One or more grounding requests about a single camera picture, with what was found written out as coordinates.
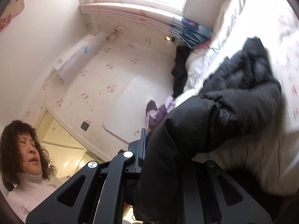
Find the black puffer jacket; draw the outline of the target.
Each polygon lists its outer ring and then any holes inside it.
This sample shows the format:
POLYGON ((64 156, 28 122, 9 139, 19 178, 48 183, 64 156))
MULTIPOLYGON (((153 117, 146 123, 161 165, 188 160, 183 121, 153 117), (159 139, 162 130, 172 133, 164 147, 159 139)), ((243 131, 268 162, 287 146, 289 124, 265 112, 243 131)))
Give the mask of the black puffer jacket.
POLYGON ((248 38, 231 58, 150 132, 133 213, 145 223, 176 223, 185 166, 199 153, 268 125, 282 90, 259 38, 248 38))

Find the purple and lilac garment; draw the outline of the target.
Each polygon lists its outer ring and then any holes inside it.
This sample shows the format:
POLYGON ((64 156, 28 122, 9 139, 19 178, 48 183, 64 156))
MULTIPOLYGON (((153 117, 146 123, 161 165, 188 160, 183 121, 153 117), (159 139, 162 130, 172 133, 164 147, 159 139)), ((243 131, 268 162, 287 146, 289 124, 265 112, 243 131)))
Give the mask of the purple and lilac garment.
POLYGON ((159 108, 156 106, 155 101, 150 100, 145 110, 147 117, 147 129, 153 130, 157 127, 163 118, 174 109, 174 107, 175 101, 172 96, 168 96, 159 108))

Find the woman in white sweater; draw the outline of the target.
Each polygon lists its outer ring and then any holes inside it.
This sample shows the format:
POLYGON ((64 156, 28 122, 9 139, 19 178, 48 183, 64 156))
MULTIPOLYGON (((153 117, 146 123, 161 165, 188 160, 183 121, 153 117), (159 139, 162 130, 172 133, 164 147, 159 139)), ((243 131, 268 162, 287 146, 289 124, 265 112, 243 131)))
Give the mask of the woman in white sweater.
POLYGON ((58 189, 49 184, 56 174, 48 151, 40 145, 36 129, 20 120, 8 124, 1 134, 1 175, 13 190, 7 202, 22 220, 58 189))

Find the white striped quilt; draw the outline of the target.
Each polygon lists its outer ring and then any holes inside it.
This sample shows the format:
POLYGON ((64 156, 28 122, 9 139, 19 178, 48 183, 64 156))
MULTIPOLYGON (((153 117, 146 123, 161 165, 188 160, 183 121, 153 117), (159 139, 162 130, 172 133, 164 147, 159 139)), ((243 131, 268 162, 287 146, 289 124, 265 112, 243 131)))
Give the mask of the white striped quilt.
POLYGON ((245 3, 246 0, 224 0, 213 28, 210 44, 195 49, 186 60, 187 81, 178 100, 185 100, 199 92, 207 77, 208 69, 220 54, 245 3))

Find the white cherry print bedsheet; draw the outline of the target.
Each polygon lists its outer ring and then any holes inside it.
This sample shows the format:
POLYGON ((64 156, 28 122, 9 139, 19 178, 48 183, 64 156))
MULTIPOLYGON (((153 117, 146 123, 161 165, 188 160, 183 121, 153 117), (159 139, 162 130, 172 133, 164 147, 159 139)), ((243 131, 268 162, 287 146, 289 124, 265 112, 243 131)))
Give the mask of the white cherry print bedsheet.
POLYGON ((242 49, 247 38, 254 37, 261 39, 282 86, 281 108, 259 133, 198 154, 195 161, 213 160, 224 169, 245 165, 258 176, 265 191, 290 196, 298 190, 298 18, 287 0, 246 0, 207 77, 225 57, 242 49))

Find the black garment by wall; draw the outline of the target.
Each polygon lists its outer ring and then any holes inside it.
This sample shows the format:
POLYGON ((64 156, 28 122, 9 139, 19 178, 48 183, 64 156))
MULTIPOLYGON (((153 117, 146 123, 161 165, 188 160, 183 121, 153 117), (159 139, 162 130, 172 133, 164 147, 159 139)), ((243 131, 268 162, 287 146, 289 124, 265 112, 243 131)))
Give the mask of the black garment by wall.
POLYGON ((175 66, 171 71, 174 77, 173 82, 173 99, 176 99, 184 91, 187 81, 186 61, 191 52, 187 46, 178 46, 176 48, 175 66))

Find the white wall air conditioner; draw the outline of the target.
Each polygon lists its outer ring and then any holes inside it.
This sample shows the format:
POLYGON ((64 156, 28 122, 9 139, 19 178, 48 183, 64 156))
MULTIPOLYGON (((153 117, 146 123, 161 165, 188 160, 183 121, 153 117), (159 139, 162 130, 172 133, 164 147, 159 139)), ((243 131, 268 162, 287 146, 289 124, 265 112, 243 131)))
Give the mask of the white wall air conditioner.
POLYGON ((107 35, 103 32, 88 34, 58 60, 54 71, 65 83, 70 83, 106 42, 107 35))

